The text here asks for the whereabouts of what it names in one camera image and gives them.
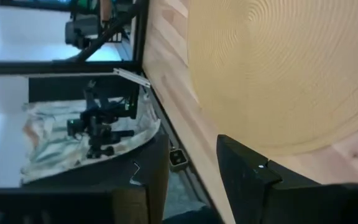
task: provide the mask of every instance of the metal bracket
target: metal bracket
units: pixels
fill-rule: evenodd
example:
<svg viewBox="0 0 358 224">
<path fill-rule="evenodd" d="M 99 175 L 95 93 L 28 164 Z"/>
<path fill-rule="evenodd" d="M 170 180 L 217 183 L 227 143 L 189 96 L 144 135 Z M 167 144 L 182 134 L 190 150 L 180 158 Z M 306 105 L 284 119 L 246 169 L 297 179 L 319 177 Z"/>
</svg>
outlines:
<svg viewBox="0 0 358 224">
<path fill-rule="evenodd" d="M 113 75 L 119 75 L 122 78 L 126 78 L 132 82 L 135 82 L 135 83 L 142 85 L 144 87 L 147 87 L 147 88 L 151 87 L 151 83 L 148 79 L 146 79 L 140 75 L 136 75 L 135 73 L 132 73 L 130 71 L 121 69 L 121 68 L 115 68 Z"/>
<path fill-rule="evenodd" d="M 102 76 L 102 75 L 119 75 L 122 78 L 125 78 L 129 81 L 132 81 L 134 83 L 137 83 L 139 85 L 142 85 L 146 88 L 150 88 L 151 87 L 151 83 L 148 79 L 137 75 L 135 73 L 132 73 L 130 71 L 121 69 L 121 68 L 115 68 L 114 71 L 111 72 L 103 72 L 103 73 L 58 73 L 58 74 L 30 74 L 30 75 L 18 75 L 18 76 L 22 76 L 22 77 L 27 77 L 27 78 L 51 78 L 51 77 L 78 77 L 78 76 Z"/>
</svg>

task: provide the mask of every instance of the wooden table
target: wooden table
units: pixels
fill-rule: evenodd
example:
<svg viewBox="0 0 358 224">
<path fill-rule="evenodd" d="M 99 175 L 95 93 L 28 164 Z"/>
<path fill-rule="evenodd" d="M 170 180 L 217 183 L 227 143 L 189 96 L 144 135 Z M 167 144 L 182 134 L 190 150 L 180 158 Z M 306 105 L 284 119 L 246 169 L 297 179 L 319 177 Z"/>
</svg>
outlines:
<svg viewBox="0 0 358 224">
<path fill-rule="evenodd" d="M 216 158 L 218 130 L 204 115 L 188 69 L 190 0 L 150 0 L 144 69 L 226 223 L 234 223 Z M 320 183 L 358 182 L 358 131 L 313 152 L 271 157 Z"/>
</svg>

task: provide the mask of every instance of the fabric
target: fabric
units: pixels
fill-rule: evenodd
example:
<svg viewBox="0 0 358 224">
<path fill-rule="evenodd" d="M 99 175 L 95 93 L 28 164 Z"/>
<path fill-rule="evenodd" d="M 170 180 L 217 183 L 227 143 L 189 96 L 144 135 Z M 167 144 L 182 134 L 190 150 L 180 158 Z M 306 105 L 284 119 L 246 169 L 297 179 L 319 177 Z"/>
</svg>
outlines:
<svg viewBox="0 0 358 224">
<path fill-rule="evenodd" d="M 111 125 L 113 131 L 134 130 L 135 135 L 113 144 L 113 156 L 87 159 L 89 137 L 83 135 L 76 139 L 67 136 L 67 120 L 78 119 L 85 108 L 84 100 L 26 105 L 29 119 L 24 127 L 24 136 L 28 151 L 27 164 L 22 168 L 23 183 L 123 155 L 151 140 L 160 128 L 160 120 L 149 97 L 139 97 L 136 119 L 119 118 Z"/>
<path fill-rule="evenodd" d="M 266 156 L 358 129 L 358 1 L 190 1 L 189 67 L 220 134 Z"/>
</svg>

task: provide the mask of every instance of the black cable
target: black cable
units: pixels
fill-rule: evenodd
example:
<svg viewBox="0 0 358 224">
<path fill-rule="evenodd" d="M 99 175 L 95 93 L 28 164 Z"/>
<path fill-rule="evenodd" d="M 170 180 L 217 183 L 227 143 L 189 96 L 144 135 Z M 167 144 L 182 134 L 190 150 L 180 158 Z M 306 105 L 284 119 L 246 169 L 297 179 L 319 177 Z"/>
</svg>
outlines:
<svg viewBox="0 0 358 224">
<path fill-rule="evenodd" d="M 73 21 L 76 21 L 77 18 L 77 5 L 79 0 L 72 0 L 68 3 L 68 7 L 70 7 L 71 18 Z"/>
<path fill-rule="evenodd" d="M 125 97 L 122 97 L 122 99 L 121 100 L 119 100 L 119 101 L 113 101 L 113 102 L 110 102 L 111 103 L 111 106 L 118 106 L 118 105 L 120 105 L 123 101 L 125 100 Z"/>
<path fill-rule="evenodd" d="M 104 43 L 106 43 L 114 34 L 116 34 L 119 29 L 125 25 L 125 23 L 129 22 L 136 15 L 138 15 L 141 7 L 143 6 L 143 2 L 141 0 L 137 0 L 135 4 L 129 8 L 126 14 L 124 14 L 121 18 L 117 18 L 117 20 L 104 31 L 103 35 L 96 40 L 92 41 L 92 44 L 83 49 L 77 56 L 68 58 L 67 60 L 74 60 L 75 62 L 85 62 L 92 54 L 94 54 Z"/>
</svg>

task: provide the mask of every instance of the black metal frame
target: black metal frame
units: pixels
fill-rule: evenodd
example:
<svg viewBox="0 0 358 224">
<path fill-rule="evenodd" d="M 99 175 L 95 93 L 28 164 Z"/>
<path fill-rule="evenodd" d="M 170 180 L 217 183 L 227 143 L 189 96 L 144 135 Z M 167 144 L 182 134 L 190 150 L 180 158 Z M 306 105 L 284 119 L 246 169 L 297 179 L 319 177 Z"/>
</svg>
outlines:
<svg viewBox="0 0 358 224">
<path fill-rule="evenodd" d="M 126 60 L 121 62 L 85 62 L 84 58 L 89 57 L 93 52 L 95 52 L 100 45 L 102 45 L 105 41 L 108 40 L 108 37 L 112 36 L 115 31 L 117 31 L 117 27 L 119 26 L 111 26 L 110 31 L 106 34 L 105 37 L 102 37 L 99 40 L 98 44 L 93 45 L 91 50 L 83 51 L 82 54 L 77 55 L 77 57 L 68 58 L 68 60 L 62 61 L 53 61 L 53 62 L 0 62 L 0 75 L 26 75 L 31 74 L 36 76 L 37 74 L 48 74 L 48 73 L 105 73 L 112 72 L 114 68 L 122 68 L 125 70 L 129 70 L 135 72 L 139 75 L 146 77 L 145 72 L 142 69 L 143 63 L 143 54 L 144 54 L 144 45 L 145 45 L 145 35 L 147 28 L 147 18 L 149 13 L 149 2 L 150 0 L 137 0 L 132 11 L 126 15 L 125 18 L 121 19 L 118 25 L 122 25 L 128 20 L 131 20 L 135 17 L 135 34 L 134 34 L 134 46 L 133 49 L 130 50 L 130 44 L 125 43 L 120 46 L 119 53 L 125 55 L 122 58 L 132 58 L 132 60 Z M 52 7 L 40 4 L 31 4 L 24 5 L 24 3 L 17 2 L 12 3 L 12 0 L 0 0 L 0 6 L 13 6 L 13 7 L 24 7 L 29 9 L 45 9 L 45 10 L 54 10 L 54 11 L 66 11 L 70 12 L 72 8 L 70 7 Z M 83 86 L 82 83 L 88 81 L 90 78 L 98 78 L 101 80 L 101 83 L 107 83 L 111 85 L 112 93 L 109 93 L 109 96 L 117 96 L 123 94 L 122 92 L 131 93 L 133 95 L 139 94 L 139 88 L 128 87 L 128 83 L 123 83 L 124 81 L 117 82 L 117 80 L 113 80 L 113 78 L 120 77 L 53 77 L 53 78 L 30 78 L 29 79 L 29 101 L 52 101 L 52 100 L 75 100 L 78 98 L 82 98 L 82 92 L 76 91 L 74 93 L 74 89 L 78 89 L 78 87 L 73 87 L 73 85 Z M 48 86 L 52 86 L 54 92 L 47 91 Z M 156 94 L 151 89 L 144 89 L 149 95 L 152 97 L 153 105 L 156 109 L 157 116 L 162 120 L 163 130 L 169 135 L 170 145 L 174 146 L 178 149 L 186 150 L 184 145 L 181 143 L 178 134 L 175 132 L 175 128 L 170 122 L 164 108 L 159 102 Z M 196 169 L 190 164 L 190 168 L 192 173 L 196 174 L 197 179 L 200 180 Z M 201 188 L 204 192 L 208 192 L 200 182 Z M 209 203 L 212 205 L 215 214 L 219 215 L 216 207 L 213 204 L 213 201 L 207 195 L 207 199 Z"/>
<path fill-rule="evenodd" d="M 27 9 L 39 9 L 49 11 L 71 12 L 76 10 L 78 13 L 89 14 L 90 11 L 79 11 L 72 4 L 53 4 L 40 1 L 15 1 L 0 0 L 0 6 L 20 7 Z M 88 48 L 82 50 L 78 55 L 66 60 L 56 60 L 48 62 L 3 62 L 0 61 L 0 75 L 29 75 L 29 99 L 35 101 L 54 101 L 54 100 L 79 100 L 82 98 L 80 83 L 90 78 L 97 78 L 101 83 L 111 83 L 110 88 L 116 91 L 108 97 L 116 96 L 137 96 L 139 88 L 130 81 L 120 80 L 115 76 L 97 76 L 97 73 L 113 72 L 115 68 L 122 68 L 140 74 L 142 71 L 143 51 L 145 43 L 145 31 L 147 25 L 147 14 L 149 10 L 149 0 L 138 0 L 117 20 L 110 25 L 109 29 L 102 36 L 97 38 Z M 112 62 L 86 62 L 108 39 L 110 39 L 120 28 L 132 19 L 136 20 L 136 30 L 134 34 L 134 46 L 132 50 L 132 60 L 112 61 Z M 122 51 L 128 52 L 129 44 L 122 46 Z M 68 74 L 68 73 L 89 73 L 88 77 L 78 77 L 67 79 L 65 77 L 37 78 L 37 75 L 46 74 Z M 50 86 L 54 86 L 54 93 L 50 92 Z"/>
</svg>

